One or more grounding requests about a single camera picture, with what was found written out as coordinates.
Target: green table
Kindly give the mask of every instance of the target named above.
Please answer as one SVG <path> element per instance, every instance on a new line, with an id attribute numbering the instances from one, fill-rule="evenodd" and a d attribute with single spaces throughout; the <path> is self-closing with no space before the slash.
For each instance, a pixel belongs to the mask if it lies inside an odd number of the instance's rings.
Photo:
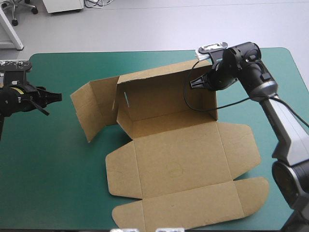
<path id="1" fill-rule="evenodd" d="M 284 48 L 262 49 L 263 61 L 280 85 L 279 94 L 309 120 L 309 94 Z M 87 143 L 70 94 L 90 80 L 194 59 L 193 51 L 36 54 L 28 80 L 61 92 L 46 117 L 39 111 L 6 119 L 0 143 L 0 228 L 110 229 L 112 209 L 133 199 L 109 194 L 105 156 L 130 141 L 118 125 Z M 218 92 L 218 105 L 247 97 L 240 83 Z M 219 111 L 221 122 L 248 124 L 262 163 L 241 178 L 264 176 L 270 195 L 251 217 L 206 227 L 216 230 L 279 229 L 291 210 L 271 176 L 277 139 L 259 106 L 247 101 Z"/>

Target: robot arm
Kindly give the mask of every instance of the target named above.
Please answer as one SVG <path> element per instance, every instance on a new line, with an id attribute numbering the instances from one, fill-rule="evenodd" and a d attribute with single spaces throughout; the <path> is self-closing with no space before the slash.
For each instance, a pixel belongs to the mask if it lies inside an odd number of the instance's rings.
<path id="1" fill-rule="evenodd" d="M 27 81 L 26 74 L 31 68 L 32 64 L 26 60 L 0 60 L 0 74 L 3 75 L 0 80 L 0 139 L 5 117 L 34 109 L 49 115 L 44 108 L 62 100 L 61 93 L 48 92 Z"/>
<path id="2" fill-rule="evenodd" d="M 262 106 L 277 138 L 272 157 L 273 177 L 289 206 L 295 210 L 281 231 L 309 231 L 309 135 L 291 111 L 280 103 L 278 84 L 251 42 L 227 48 L 226 43 L 200 47 L 198 59 L 211 59 L 212 69 L 190 82 L 191 88 L 217 91 L 240 81 L 249 97 Z"/>

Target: white cable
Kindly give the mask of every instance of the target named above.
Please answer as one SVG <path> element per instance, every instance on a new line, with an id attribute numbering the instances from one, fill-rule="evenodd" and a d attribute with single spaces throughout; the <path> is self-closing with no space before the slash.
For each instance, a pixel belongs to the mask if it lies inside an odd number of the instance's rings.
<path id="1" fill-rule="evenodd" d="M 94 2 L 92 0 L 84 0 L 84 3 L 87 7 L 102 9 L 104 6 L 111 4 L 113 1 L 114 0 L 108 0 L 107 2 L 104 2 L 104 0 L 98 0 L 97 2 Z"/>

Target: cardboard box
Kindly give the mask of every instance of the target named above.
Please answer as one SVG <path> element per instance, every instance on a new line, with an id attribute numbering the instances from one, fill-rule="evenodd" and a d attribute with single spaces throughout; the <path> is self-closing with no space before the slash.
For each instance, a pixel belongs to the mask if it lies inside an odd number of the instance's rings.
<path id="1" fill-rule="evenodd" d="M 115 123 L 132 138 L 106 157 L 110 193 L 141 199 L 114 208 L 120 228 L 190 229 L 246 217 L 267 199 L 264 178 L 233 181 L 260 163 L 251 129 L 186 106 L 183 84 L 194 63 L 91 81 L 71 96 L 89 142 Z M 192 79 L 210 68 L 199 63 Z M 188 99 L 216 107 L 215 92 L 188 91 Z"/>

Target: office chair base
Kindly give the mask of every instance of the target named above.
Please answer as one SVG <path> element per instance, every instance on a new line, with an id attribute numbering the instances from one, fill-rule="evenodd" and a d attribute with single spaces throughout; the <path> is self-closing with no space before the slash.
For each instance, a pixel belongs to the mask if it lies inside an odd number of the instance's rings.
<path id="1" fill-rule="evenodd" d="M 25 3 L 21 3 L 22 0 L 7 0 L 7 1 L 4 1 L 1 5 L 1 8 L 3 10 L 7 10 L 7 9 L 11 9 L 12 11 L 12 17 L 13 17 L 13 20 L 12 20 L 12 25 L 13 26 L 17 26 L 18 25 L 18 21 L 17 21 L 17 18 L 15 16 L 15 13 L 16 13 L 16 8 L 18 8 L 19 6 L 25 6 L 25 7 L 28 7 L 28 8 L 31 8 L 31 12 L 36 15 L 38 13 L 38 9 L 35 5 L 30 5 L 30 0 L 24 0 Z"/>

